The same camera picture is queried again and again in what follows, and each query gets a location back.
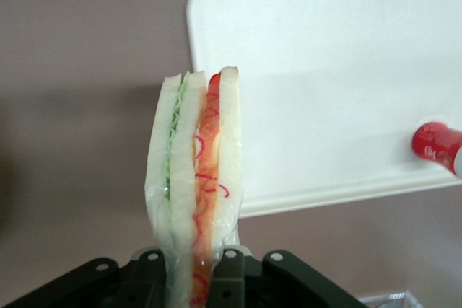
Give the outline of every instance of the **tomato slice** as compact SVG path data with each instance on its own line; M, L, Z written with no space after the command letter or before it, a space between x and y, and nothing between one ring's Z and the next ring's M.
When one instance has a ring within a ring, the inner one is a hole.
M193 243L193 289L191 308L205 307L212 279L212 224L219 189L219 82L215 74L206 93L206 107L196 132L196 210L193 220L196 238Z

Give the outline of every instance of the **white plastic tray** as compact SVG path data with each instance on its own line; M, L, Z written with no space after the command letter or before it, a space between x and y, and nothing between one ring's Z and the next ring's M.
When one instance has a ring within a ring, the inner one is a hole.
M462 0L190 0L193 67L240 68L241 216L460 184L410 140L462 122Z

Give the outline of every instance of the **black plastic part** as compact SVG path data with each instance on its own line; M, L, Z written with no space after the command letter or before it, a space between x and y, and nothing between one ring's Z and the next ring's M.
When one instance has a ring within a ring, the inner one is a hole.
M107 258L89 261L4 308L158 308L164 290L164 256L149 250L122 268Z
M118 270L114 260L91 260L6 305L5 308L83 307L79 306L79 303L86 302L87 297L118 282Z
M100 258L68 272L4 308L163 308L165 259L141 251L119 268ZM214 270L207 308L365 308L286 250L263 261L225 249Z
M225 250L214 270L207 307L240 308L245 306L245 258L238 250Z
M299 306L312 308L365 308L366 306L286 250L263 257L263 274L290 283Z

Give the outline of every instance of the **wrapped sandwich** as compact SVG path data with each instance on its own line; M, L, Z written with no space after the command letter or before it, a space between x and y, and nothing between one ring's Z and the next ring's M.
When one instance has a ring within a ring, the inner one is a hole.
M242 200L238 72L167 77L149 145L146 204L167 264L166 307L205 307Z

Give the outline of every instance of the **bottle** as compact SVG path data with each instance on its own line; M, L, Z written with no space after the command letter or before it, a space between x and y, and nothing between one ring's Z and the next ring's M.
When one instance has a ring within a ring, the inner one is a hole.
M462 132L439 122L426 123L412 138L412 150L422 159L437 162L462 177Z

